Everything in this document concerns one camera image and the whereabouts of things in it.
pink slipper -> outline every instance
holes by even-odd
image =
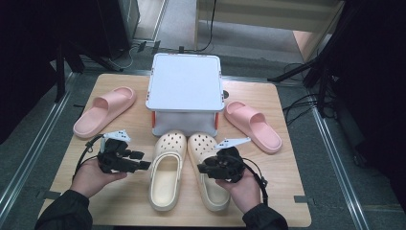
[[[281,149],[281,137],[265,121],[263,113],[240,102],[228,103],[224,115],[227,120],[249,136],[257,146],[267,152],[274,153]]]
[[[74,133],[81,138],[95,136],[113,119],[130,108],[136,99],[135,92],[124,86],[95,98],[92,107],[75,123]]]

gray carpet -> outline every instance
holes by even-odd
[[[146,48],[141,53],[135,52],[133,56],[134,64],[130,68],[124,69],[124,74],[150,69],[153,57],[150,48]],[[223,76],[252,77],[248,79],[252,81],[264,81],[263,77],[276,77],[283,73],[284,67],[288,66],[288,63],[263,59],[238,57],[220,57],[220,59]],[[129,59],[123,57],[115,61],[125,65]],[[81,113],[81,108],[74,107],[74,104],[86,104],[98,75],[108,72],[87,58],[85,64],[86,70],[78,77],[71,97],[12,206],[2,229],[33,229],[43,203],[43,200],[36,196],[39,191],[50,188],[73,135],[72,126]],[[287,107],[306,95],[305,89],[300,85],[279,84],[278,92],[282,107]],[[21,122],[11,137],[0,146],[2,157],[0,167],[3,170],[3,173],[0,174],[2,190],[8,185],[34,141],[47,113],[54,105],[55,96],[56,90],[53,88]],[[293,118],[304,110],[305,107],[294,109],[289,117]],[[327,120],[327,122],[355,191],[365,209],[371,229],[406,229],[405,215],[399,209],[387,179],[374,169],[356,167],[352,162],[351,149],[338,123],[333,119]],[[288,130],[312,217],[310,227],[304,229],[356,229],[313,115],[306,113],[292,123]],[[111,226],[94,226],[94,229],[112,228]],[[136,229],[164,228],[139,227]]]

black sleeve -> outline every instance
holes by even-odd
[[[242,217],[247,229],[250,230],[284,230],[287,229],[286,219],[277,211],[264,204],[252,208]]]
[[[88,210],[89,199],[68,190],[44,210],[36,229],[91,229],[93,219]]]

person's right hand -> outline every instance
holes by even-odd
[[[98,159],[85,161],[72,182],[70,190],[76,191],[88,198],[98,193],[105,185],[126,178],[126,172],[102,172]]]
[[[237,208],[243,214],[260,204],[259,185],[254,175],[247,169],[245,169],[243,177],[237,183],[220,179],[217,179],[215,183],[230,193]]]

footwear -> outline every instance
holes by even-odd
[[[155,145],[148,199],[157,211],[169,211],[179,197],[187,140],[178,130],[162,135]]]
[[[214,212],[228,207],[230,194],[218,186],[214,179],[209,178],[205,173],[200,173],[197,165],[202,164],[206,158],[216,155],[217,150],[214,149],[216,144],[215,139],[204,132],[195,133],[188,140],[188,154],[192,161],[201,198],[206,208]]]
[[[116,88],[93,100],[89,108],[74,125],[74,133],[80,138],[98,134],[111,121],[130,108],[137,99],[134,90],[128,87]]]
[[[275,153],[282,147],[281,137],[265,121],[263,113],[241,102],[228,103],[224,116],[263,151]]]

